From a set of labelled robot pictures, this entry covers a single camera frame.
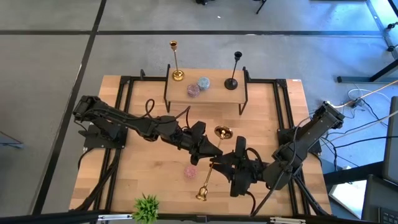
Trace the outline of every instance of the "green plant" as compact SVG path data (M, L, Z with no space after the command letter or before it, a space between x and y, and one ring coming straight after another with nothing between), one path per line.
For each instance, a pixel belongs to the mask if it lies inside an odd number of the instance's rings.
M159 208L159 201L156 196L148 195L144 198L136 198L136 204L134 208L137 209L132 215L136 222L141 222L144 224L150 224L156 221L157 209Z

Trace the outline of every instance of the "black candlestick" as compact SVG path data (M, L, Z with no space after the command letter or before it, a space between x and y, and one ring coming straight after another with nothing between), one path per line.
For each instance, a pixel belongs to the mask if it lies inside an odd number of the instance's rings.
M225 82L224 82L225 88L227 88L229 90L234 90L234 89L236 89L236 87L238 87L238 81L236 81L236 79L234 79L234 76L235 76L236 64L238 63L238 60L241 59L242 53L241 52L235 52L234 55L235 55L234 72L232 73L232 77L231 78L227 78L225 80Z

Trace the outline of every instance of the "gray floor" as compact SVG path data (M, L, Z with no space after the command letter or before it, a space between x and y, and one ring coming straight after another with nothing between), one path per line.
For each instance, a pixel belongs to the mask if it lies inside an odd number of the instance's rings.
M88 29L100 1L28 0L0 2L0 29ZM386 9L387 1L377 1L383 23L395 22ZM254 1L210 1L207 6L187 0L108 1L99 26L101 30L377 30L364 2L278 0L268 1L260 15ZM235 35L142 35L97 36L80 95L96 95L103 75L165 75L172 54L168 42L178 41L180 66L226 68L233 66L233 52L243 53L239 66L256 78L298 78L303 81L309 110L323 100L333 104L349 100L353 84L337 84L339 75L370 76L394 59L386 52L381 37L305 37ZM29 213L45 161L75 81L87 36L0 36L0 110L4 131L25 143L21 150L0 150L0 216ZM380 85L358 85L374 90ZM398 95L397 87L383 91ZM381 95L369 96L379 117L389 111ZM350 110L345 114L351 116ZM355 119L346 119L347 130L375 118L367 109L357 109ZM71 124L58 161L44 212L68 209L77 174L77 160L83 138ZM357 139L385 136L378 124L336 145ZM338 150L340 156L357 165L381 161L384 140L365 142ZM322 158L333 162L323 149ZM351 165L341 159L339 166Z

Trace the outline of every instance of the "wooden platform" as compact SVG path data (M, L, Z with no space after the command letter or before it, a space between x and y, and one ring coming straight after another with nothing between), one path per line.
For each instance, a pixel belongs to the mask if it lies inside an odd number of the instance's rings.
M114 105L118 92L119 76L105 76L99 97L109 105ZM294 122L297 124L308 116L303 86L300 80L287 80ZM122 105L126 96L125 88ZM163 102L164 82L134 82L130 113L144 114L144 105L148 98L153 98L156 106L152 116L167 114ZM206 133L214 144L218 138L213 133L217 125L229 126L234 137L223 141L221 149L231 152L236 136L247 139L247 147L255 148L264 162L270 161L271 154L278 148L276 130L278 128L274 92L271 84L248 84L249 102L243 115L238 115L236 105L197 104L189 112L189 123L200 120L207 124ZM171 107L170 114L176 115L186 108L186 104ZM185 126L185 118L179 119L180 126ZM81 162L70 208L79 206L93 190L98 181L104 150L93 150ZM195 198L202 186L209 161L201 159L197 165L196 179L188 180L183 170L190 164L190 155L178 151L175 147L161 140L147 142L134 131L128 132L126 148L122 151L118 176L114 191L112 212L133 212L134 199L142 194L154 194L160 201L159 213L196 213L209 215L248 215L252 207L250 196L229 196L229 183L226 178L212 172L208 184L208 201L200 202ZM308 155L303 164L305 183L318 203L327 212L331 212L325 182L320 163L313 155ZM249 189L260 202L268 190L265 183L252 184ZM108 191L105 187L103 198ZM299 191L296 190L298 208L303 212ZM287 186L274 192L258 215L288 216L292 214Z
M174 103L244 103L246 94L244 91L244 76L242 70L235 71L234 78L238 81L238 87L235 90L227 90L224 87L224 81L231 78L233 70L217 69L194 69L181 68L184 71L184 79L176 82L173 80L173 71L169 70L169 81L167 82L166 100ZM196 84L200 77L207 77L210 80L210 88L201 91L200 94L192 98L187 94L187 86Z

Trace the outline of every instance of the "pink ball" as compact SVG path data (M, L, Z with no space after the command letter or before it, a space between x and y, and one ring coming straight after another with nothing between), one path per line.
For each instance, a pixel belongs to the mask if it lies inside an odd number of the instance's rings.
M194 165L189 165L185 168L184 174L188 179L194 179L197 176L197 167Z
M199 95L200 89L197 84L191 84L187 88L188 95L191 97L197 97Z

